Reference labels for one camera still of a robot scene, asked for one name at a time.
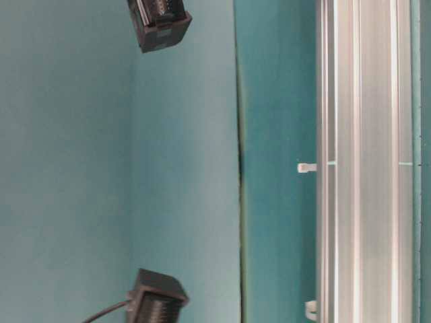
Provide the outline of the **black gripper lower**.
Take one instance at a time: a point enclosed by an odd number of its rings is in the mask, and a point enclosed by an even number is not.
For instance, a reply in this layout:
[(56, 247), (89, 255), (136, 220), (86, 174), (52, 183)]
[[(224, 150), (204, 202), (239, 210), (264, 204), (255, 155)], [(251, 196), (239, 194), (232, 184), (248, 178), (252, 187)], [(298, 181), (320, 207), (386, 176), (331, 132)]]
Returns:
[(127, 322), (175, 323), (188, 303), (188, 295), (176, 278), (142, 268), (127, 297)]

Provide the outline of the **black gripper upper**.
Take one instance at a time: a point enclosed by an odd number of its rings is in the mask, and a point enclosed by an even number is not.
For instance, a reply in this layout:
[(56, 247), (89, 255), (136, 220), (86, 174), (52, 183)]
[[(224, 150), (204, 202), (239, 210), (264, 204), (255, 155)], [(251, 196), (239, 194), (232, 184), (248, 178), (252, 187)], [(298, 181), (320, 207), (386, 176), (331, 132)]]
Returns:
[(127, 4), (142, 53), (177, 45), (192, 21), (182, 1), (128, 0)]

